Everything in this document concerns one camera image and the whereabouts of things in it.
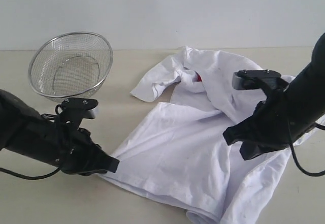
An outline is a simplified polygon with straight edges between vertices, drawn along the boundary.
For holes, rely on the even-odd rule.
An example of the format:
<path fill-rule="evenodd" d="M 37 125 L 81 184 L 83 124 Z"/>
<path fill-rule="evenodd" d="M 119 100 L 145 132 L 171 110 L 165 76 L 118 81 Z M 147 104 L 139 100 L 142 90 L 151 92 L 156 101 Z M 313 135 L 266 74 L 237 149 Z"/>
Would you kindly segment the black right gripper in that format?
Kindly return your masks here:
<path fill-rule="evenodd" d="M 251 160 L 281 151 L 300 138 L 300 94 L 274 91 L 254 114 L 228 127 L 223 137 L 228 146 L 241 141 L 240 155 Z"/>

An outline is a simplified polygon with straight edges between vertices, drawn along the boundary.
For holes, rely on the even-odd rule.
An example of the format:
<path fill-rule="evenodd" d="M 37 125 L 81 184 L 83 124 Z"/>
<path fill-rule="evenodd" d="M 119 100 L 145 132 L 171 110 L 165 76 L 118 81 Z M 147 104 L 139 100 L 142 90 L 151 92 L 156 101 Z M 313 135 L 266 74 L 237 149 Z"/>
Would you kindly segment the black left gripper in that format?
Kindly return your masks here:
<path fill-rule="evenodd" d="M 120 161 L 95 144 L 89 131 L 58 123 L 54 125 L 54 134 L 45 138 L 45 163 L 66 174 L 88 177 L 116 173 Z"/>

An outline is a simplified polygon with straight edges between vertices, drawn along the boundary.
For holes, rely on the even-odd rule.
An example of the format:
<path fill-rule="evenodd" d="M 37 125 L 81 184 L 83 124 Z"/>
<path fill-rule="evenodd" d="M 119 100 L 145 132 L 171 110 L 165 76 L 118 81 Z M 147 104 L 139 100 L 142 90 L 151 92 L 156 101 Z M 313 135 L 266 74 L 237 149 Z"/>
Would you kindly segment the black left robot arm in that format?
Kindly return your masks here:
<path fill-rule="evenodd" d="M 41 180 L 59 171 L 69 175 L 115 173 L 119 160 L 106 154 L 81 128 L 83 119 L 94 119 L 98 101 L 68 98 L 55 114 L 40 114 L 15 95 L 1 90 L 1 149 L 56 167 L 42 176 L 25 176 L 2 168 L 1 172 L 26 180 Z"/>

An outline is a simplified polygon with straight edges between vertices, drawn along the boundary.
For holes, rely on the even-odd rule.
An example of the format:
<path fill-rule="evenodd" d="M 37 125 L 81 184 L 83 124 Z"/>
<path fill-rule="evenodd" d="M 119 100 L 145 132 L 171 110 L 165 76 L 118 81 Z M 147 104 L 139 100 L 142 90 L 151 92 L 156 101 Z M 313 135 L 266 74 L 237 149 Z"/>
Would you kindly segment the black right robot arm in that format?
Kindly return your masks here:
<path fill-rule="evenodd" d="M 227 145 L 241 142 L 245 161 L 288 148 L 324 115 L 324 36 L 316 42 L 310 63 L 292 82 L 272 70 L 239 70 L 233 74 L 232 86 L 261 89 L 266 99 L 259 101 L 251 116 L 224 131 Z"/>

